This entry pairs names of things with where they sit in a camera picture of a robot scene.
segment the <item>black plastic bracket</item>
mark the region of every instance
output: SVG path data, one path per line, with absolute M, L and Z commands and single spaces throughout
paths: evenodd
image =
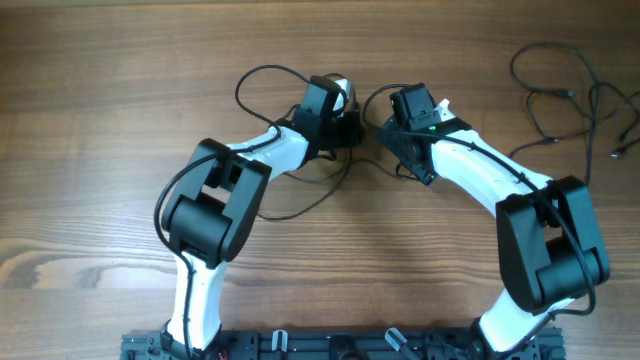
M 499 353 L 474 352 L 468 346 L 474 334 L 470 328 L 402 331 L 411 351 L 423 360 L 495 360 Z M 273 350 L 272 333 L 256 331 L 222 331 L 215 346 L 199 354 L 202 360 L 332 360 L 344 354 L 332 354 L 332 340 L 353 344 L 349 359 L 406 360 L 402 352 L 385 340 L 384 332 L 289 333 L 286 351 Z M 160 333 L 122 337 L 120 360 L 183 360 L 164 352 Z M 562 360 L 566 358 L 560 329 L 543 329 L 527 345 L 505 359 Z
M 394 115 L 383 125 L 383 129 L 389 131 L 379 131 L 376 138 L 423 184 L 429 185 L 437 176 L 433 167 L 431 145 L 439 140 L 391 132 L 446 136 L 458 130 L 470 130 L 471 126 L 458 118 L 442 121 L 433 97 L 423 83 L 395 92 L 389 98 Z
M 249 161 L 214 140 L 198 144 L 189 163 L 215 154 L 176 184 L 162 214 L 170 245 L 201 258 L 207 268 L 231 261 L 249 237 L 271 168 Z M 231 193 L 224 203 L 203 192 L 203 186 Z
M 569 176 L 542 190 L 557 204 L 576 235 L 594 285 L 609 279 L 610 267 L 588 188 Z M 511 195 L 496 204 L 500 275 L 524 311 L 538 314 L 552 304 L 586 292 L 582 270 L 566 234 L 545 241 L 544 227 L 558 227 L 534 194 Z
M 334 113 L 333 107 L 341 93 L 342 89 L 334 81 L 314 75 L 309 79 L 307 92 L 292 121 L 278 121 L 278 125 L 300 133 L 309 143 L 301 166 L 320 151 L 354 147 L 362 142 L 364 127 L 357 103 L 349 111 Z

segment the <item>cable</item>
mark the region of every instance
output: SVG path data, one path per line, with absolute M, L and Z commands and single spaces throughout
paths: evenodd
M 522 346 L 524 343 L 529 341 L 529 339 L 531 337 L 533 337 L 537 333 L 537 331 L 539 331 L 539 329 L 542 328 L 542 326 L 544 326 L 546 323 L 548 323 L 556 315 L 567 314 L 567 315 L 586 316 L 586 315 L 591 314 L 591 312 L 593 312 L 593 309 L 596 306 L 595 287 L 593 285 L 593 281 L 591 279 L 591 276 L 590 276 L 590 273 L 589 273 L 589 269 L 587 268 L 587 264 L 586 264 L 586 262 L 584 260 L 584 255 L 582 254 L 582 251 L 580 250 L 580 245 L 578 244 L 577 238 L 576 238 L 573 230 L 571 229 L 571 227 L 566 223 L 566 221 L 564 221 L 564 218 L 562 217 L 562 215 L 560 214 L 558 209 L 553 204 L 551 204 L 551 202 L 549 202 L 549 200 L 547 200 L 547 198 L 544 196 L 544 194 L 542 194 L 540 189 L 538 189 L 529 179 L 527 179 L 527 177 L 523 173 L 519 173 L 517 170 L 515 170 L 513 167 L 511 167 L 509 164 L 507 164 L 504 160 L 500 159 L 498 156 L 494 155 L 493 153 L 491 153 L 491 152 L 479 147 L 475 143 L 466 142 L 466 141 L 463 141 L 463 140 L 460 140 L 460 139 L 457 139 L 457 138 L 454 138 L 454 137 L 450 137 L 450 136 L 436 135 L 436 134 L 430 134 L 430 133 L 411 133 L 411 132 L 404 132 L 404 131 L 387 130 L 387 129 L 381 128 L 381 127 L 379 127 L 377 125 L 374 125 L 374 124 L 370 123 L 367 120 L 367 118 L 366 118 L 367 108 L 369 107 L 369 104 L 371 103 L 373 98 L 375 98 L 378 94 L 380 94 L 381 92 L 383 92 L 385 90 L 398 88 L 398 87 L 405 87 L 405 85 L 393 84 L 393 85 L 383 86 L 380 89 L 376 90 L 373 94 L 371 94 L 371 96 L 367 99 L 367 101 L 365 102 L 364 107 L 362 109 L 362 121 L 366 125 L 376 129 L 377 131 L 384 131 L 384 132 L 386 132 L 388 134 L 397 135 L 397 136 L 427 137 L 427 138 L 431 138 L 431 139 L 449 141 L 449 142 L 452 142 L 452 143 L 455 143 L 455 144 L 459 144 L 459 145 L 468 147 L 471 150 L 478 151 L 480 154 L 488 157 L 489 159 L 491 159 L 492 161 L 494 161 L 495 163 L 497 163 L 498 165 L 503 167 L 505 170 L 507 170 L 509 173 L 511 173 L 513 176 L 515 176 L 518 179 L 518 181 L 522 182 L 523 184 L 525 184 L 527 187 L 529 187 L 531 189 L 533 194 L 538 198 L 538 200 L 542 203 L 542 205 L 547 210 L 549 210 L 551 216 L 553 216 L 553 218 L 558 221 L 558 223 L 562 227 L 562 230 L 563 230 L 564 234 L 567 236 L 567 238 L 569 240 L 569 244 L 571 245 L 571 248 L 572 248 L 573 252 L 576 255 L 576 258 L 578 260 L 578 264 L 580 265 L 580 269 L 582 271 L 582 275 L 583 275 L 583 278 L 584 278 L 584 281 L 585 281 L 585 286 L 587 287 L 587 293 L 588 293 L 588 297 L 589 297 L 589 304 L 588 304 L 587 308 L 582 309 L 582 310 L 557 309 L 557 310 L 553 310 L 553 311 L 548 312 L 547 316 L 545 317 L 545 319 L 543 319 L 542 324 L 539 325 L 538 327 L 536 327 L 535 329 L 533 329 L 530 334 L 525 336 L 518 344 L 516 344 L 516 347 L 514 347 L 514 349 L 519 349 L 519 346 Z
M 263 66 L 258 66 L 254 69 L 249 70 L 246 74 L 244 74 L 240 80 L 238 81 L 238 84 L 236 85 L 236 89 L 235 89 L 235 100 L 236 103 L 238 104 L 238 106 L 240 106 L 240 108 L 242 108 L 242 110 L 246 111 L 247 113 L 257 117 L 258 119 L 266 122 L 267 124 L 269 124 L 270 126 L 272 126 L 273 128 L 276 129 L 276 135 L 274 137 L 272 137 L 271 139 L 268 139 L 266 141 L 263 141 L 261 143 L 249 146 L 247 148 L 244 149 L 235 149 L 235 150 L 231 150 L 230 154 L 239 154 L 239 153 L 245 153 L 245 152 L 253 152 L 257 149 L 260 149 L 264 146 L 267 146 L 269 144 L 272 144 L 273 142 L 277 141 L 278 139 L 280 139 L 280 137 L 282 136 L 282 131 L 280 130 L 280 127 L 278 126 L 278 124 L 276 124 L 275 121 L 249 109 L 248 107 L 246 107 L 242 101 L 240 101 L 240 86 L 242 85 L 242 83 L 247 79 L 247 77 L 249 77 L 249 75 L 263 70 L 263 69 L 279 69 L 279 70 L 283 70 L 286 71 L 290 74 L 293 74 L 295 76 L 297 76 L 298 78 L 300 78 L 302 81 L 309 83 L 309 80 L 307 78 L 305 78 L 303 75 L 301 75 L 300 73 L 296 72 L 295 70 L 289 69 L 287 67 L 281 66 L 281 65 L 263 65 Z M 287 112 L 287 114 L 284 116 L 285 118 L 288 117 L 297 107 L 299 107 L 300 105 L 294 105 L 292 106 L 289 111 Z M 195 169 L 196 167 L 208 162 L 208 161 L 212 161 L 215 160 L 217 158 L 217 154 L 212 154 L 212 155 L 208 155 L 205 157 L 202 157 L 194 162 L 192 162 L 191 164 L 185 166 L 182 170 L 180 170 L 173 178 L 171 178 L 171 180 L 169 180 L 169 182 L 167 183 L 167 185 L 164 187 L 164 189 L 162 190 L 162 192 L 160 193 L 160 196 L 158 197 L 158 201 L 156 203 L 154 212 L 153 212 L 153 223 L 154 223 L 154 227 L 156 230 L 156 234 L 158 235 L 158 238 L 160 239 L 160 241 L 164 244 L 164 246 L 167 247 L 167 249 L 169 249 L 169 251 L 171 251 L 176 257 L 178 257 L 184 264 L 185 267 L 187 268 L 187 288 L 186 288 L 186 293 L 185 293 L 185 299 L 184 299 L 184 310 L 183 310 L 183 316 L 182 316 L 182 331 L 183 331 L 183 336 L 184 336 L 184 347 L 185 347 L 185 355 L 187 356 L 187 359 L 191 359 L 191 344 L 190 344 L 190 340 L 189 340 L 189 305 L 190 305 L 190 301 L 191 301 L 191 289 L 193 287 L 193 266 L 191 265 L 191 263 L 189 262 L 189 260 L 187 260 L 187 258 L 182 255 L 182 253 L 171 247 L 171 244 L 169 243 L 169 240 L 164 236 L 164 233 L 162 232 L 162 225 L 160 223 L 160 212 L 162 210 L 162 204 L 164 203 L 165 199 L 167 198 L 169 191 L 171 191 L 171 189 L 178 183 L 178 181 L 180 181 L 180 179 L 185 176 L 187 173 L 189 173 L 191 170 Z
M 515 71 L 515 62 L 518 59 L 518 57 L 520 57 L 521 55 L 523 55 L 524 53 L 526 53 L 527 51 L 534 49 L 534 48 L 550 48 L 550 49 L 559 49 L 559 50 L 563 50 L 563 51 L 568 51 L 571 54 L 575 55 L 576 57 L 578 57 L 580 59 L 580 61 L 582 62 L 582 64 L 585 66 L 585 68 L 587 69 L 587 72 L 589 73 L 589 77 L 591 78 L 592 81 L 592 85 L 589 88 L 588 91 L 588 97 L 589 97 L 589 111 L 585 111 L 573 98 L 574 92 L 571 89 L 562 89 L 562 88 L 544 88 L 544 87 L 537 87 L 537 86 L 533 86 L 531 84 L 528 84 L 526 82 L 524 82 L 522 79 L 520 79 L 520 77 L 516 74 Z M 542 137 L 541 140 L 536 140 L 530 143 L 526 143 L 523 145 L 518 146 L 517 148 L 515 148 L 514 150 L 511 151 L 511 153 L 509 154 L 510 158 L 513 158 L 516 153 L 518 153 L 519 151 L 529 148 L 529 147 L 533 147 L 533 146 L 538 146 L 538 145 L 551 145 L 551 144 L 555 144 L 560 140 L 568 140 L 568 139 L 572 139 L 575 137 L 579 137 L 579 136 L 583 136 L 583 135 L 587 135 L 587 149 L 586 149 L 586 173 L 585 173 L 585 178 L 584 178 L 584 182 L 585 184 L 589 184 L 590 180 L 591 180 L 591 169 L 592 169 L 592 153 L 593 153 L 593 138 L 594 138 L 594 133 L 595 133 L 595 128 L 596 125 L 598 125 L 599 123 L 613 117 L 621 108 L 623 108 L 624 106 L 629 106 L 631 107 L 635 114 L 636 114 L 636 118 L 635 121 L 633 123 L 631 123 L 618 137 L 618 141 L 620 143 L 623 143 L 628 135 L 628 133 L 635 128 L 638 123 L 640 123 L 640 110 L 638 109 L 638 107 L 636 107 L 631 99 L 637 95 L 640 94 L 640 91 L 636 91 L 635 93 L 633 93 L 630 96 L 625 96 L 617 87 L 615 87 L 613 84 L 608 83 L 608 82 L 601 82 L 598 81 L 595 72 L 593 71 L 593 68 L 591 66 L 591 64 L 589 63 L 589 61 L 587 60 L 587 58 L 582 54 L 582 52 L 580 52 L 580 50 L 576 47 L 573 47 L 571 45 L 567 45 L 567 44 L 563 44 L 563 43 L 556 43 L 556 42 L 540 42 L 540 43 L 533 43 L 533 44 L 529 44 L 523 48 L 521 48 L 520 50 L 518 50 L 513 57 L 511 58 L 511 62 L 509 64 L 509 70 L 511 73 L 511 76 L 513 77 L 513 79 L 520 84 L 523 88 L 525 88 L 526 90 L 529 91 L 529 94 L 527 95 L 526 101 L 525 101 L 525 106 L 526 106 L 526 112 L 527 115 L 529 116 L 529 118 L 531 119 L 531 121 L 533 122 L 534 127 L 536 128 L 536 131 L 540 134 L 540 136 Z M 610 90 L 612 90 L 614 93 L 616 93 L 621 99 L 622 101 L 620 102 L 620 104 L 611 112 L 609 112 L 607 115 L 598 118 L 597 117 L 597 113 L 598 113 L 598 108 L 599 108 L 599 103 L 600 103 L 600 98 L 601 98 L 601 93 L 600 93 L 600 89 L 601 88 L 609 88 Z M 556 98 L 560 98 L 560 99 L 565 99 L 565 100 L 569 100 L 569 102 L 571 103 L 571 105 L 576 109 L 576 111 L 578 112 L 578 114 L 580 114 L 581 117 L 587 118 L 589 119 L 589 127 L 586 130 L 578 130 L 578 131 L 574 131 L 574 132 L 570 132 L 568 134 L 564 134 L 564 135 L 560 135 L 560 136 L 551 136 L 547 133 L 545 133 L 542 128 L 540 127 L 538 121 L 536 120 L 534 114 L 533 114 L 533 110 L 532 110 L 532 98 L 534 95 L 547 95 L 547 96 L 552 96 L 552 97 L 556 97 Z M 640 138 L 630 141 L 629 143 L 627 143 L 626 145 L 621 145 L 620 147 L 618 147 L 617 149 L 614 150 L 614 152 L 611 154 L 612 157 L 620 157 L 622 156 L 627 149 L 629 149 L 630 147 L 636 145 L 640 143 Z
M 324 194 L 320 199 L 316 200 L 313 204 L 307 206 L 306 208 L 298 211 L 295 214 L 291 214 L 291 215 L 286 215 L 286 216 L 279 216 L 279 217 L 271 217 L 271 216 L 265 216 L 262 215 L 260 213 L 258 213 L 258 217 L 264 220 L 269 220 L 269 221 L 282 221 L 282 220 L 291 220 L 294 218 L 297 218 L 298 216 L 306 213 L 307 211 L 313 209 L 314 207 L 318 206 L 320 203 L 322 203 L 323 201 L 325 201 L 326 199 L 328 199 L 331 195 L 333 195 L 338 188 L 340 187 L 340 184 L 342 184 L 342 182 L 344 181 L 344 179 L 346 179 L 347 175 L 349 174 L 349 169 L 351 168 L 351 160 L 353 158 L 353 149 L 349 148 L 349 160 L 347 161 L 347 165 L 344 169 L 344 172 L 342 173 L 342 177 L 336 182 L 336 184 L 333 186 L 333 188 L 331 188 L 331 190 L 329 190 L 329 192 L 327 192 L 326 194 Z
M 351 162 L 351 165 L 353 166 L 353 165 L 356 165 L 356 164 L 359 164 L 359 163 L 365 163 L 365 164 L 372 165 L 372 166 L 376 167 L 378 170 L 382 171 L 383 174 L 385 174 L 385 175 L 387 175 L 389 177 L 392 177 L 394 179 L 400 179 L 400 180 L 401 179 L 407 179 L 407 180 L 418 181 L 417 178 L 413 178 L 411 176 L 402 175 L 402 174 L 394 174 L 391 171 L 389 171 L 389 170 L 385 169 L 384 167 L 382 167 L 382 165 L 380 165 L 377 162 L 375 162 L 373 160 L 370 160 L 370 159 L 365 159 L 365 158 L 355 159 L 355 160 L 353 160 Z M 288 177 L 290 177 L 290 178 L 292 178 L 294 180 L 303 182 L 303 183 L 319 184 L 319 183 L 325 182 L 325 181 L 327 181 L 327 180 L 329 180 L 331 178 L 334 178 L 337 175 L 341 174 L 344 171 L 345 168 L 346 168 L 346 165 L 342 166 L 340 169 L 336 170 L 335 172 L 333 172 L 333 173 L 331 173 L 331 174 L 329 174 L 329 175 L 327 175 L 325 177 L 315 178 L 315 179 L 301 178 L 301 177 L 295 176 L 295 175 L 293 175 L 291 173 L 284 173 L 284 175 L 288 176 Z

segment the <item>wooden surface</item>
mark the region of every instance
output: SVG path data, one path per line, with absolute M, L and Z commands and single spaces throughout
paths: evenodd
M 0 11 L 0 359 L 114 359 L 122 334 L 158 329 L 170 317 L 175 264 L 154 235 L 153 205 L 198 141 L 264 131 L 233 101 L 250 68 L 341 72 L 360 99 L 388 83 L 423 81 L 507 152 L 536 139 L 509 77 L 511 55 L 533 41 L 570 42 L 601 79 L 631 92 L 640 88 L 638 16 L 637 4 L 615 1 Z M 576 66 L 539 53 L 521 70 L 540 84 L 588 86 Z M 270 71 L 249 79 L 242 96 L 277 117 L 303 91 Z M 536 110 L 548 129 L 584 126 L 568 104 L 540 100 Z M 380 123 L 390 112 L 381 96 L 371 116 Z M 572 359 L 635 359 L 640 350 L 640 148 L 608 156 L 631 120 L 625 110 L 596 138 L 591 194 L 612 276 L 592 316 L 557 321 Z M 356 156 L 388 169 L 396 163 L 372 139 Z M 553 177 L 582 176 L 584 141 L 517 160 Z M 299 173 L 337 166 L 318 161 Z M 331 185 L 278 178 L 263 211 L 297 211 Z M 440 179 L 424 187 L 359 164 L 307 215 L 256 221 L 229 268 L 223 324 L 467 325 L 502 288 L 497 260 L 491 215 L 457 186 Z

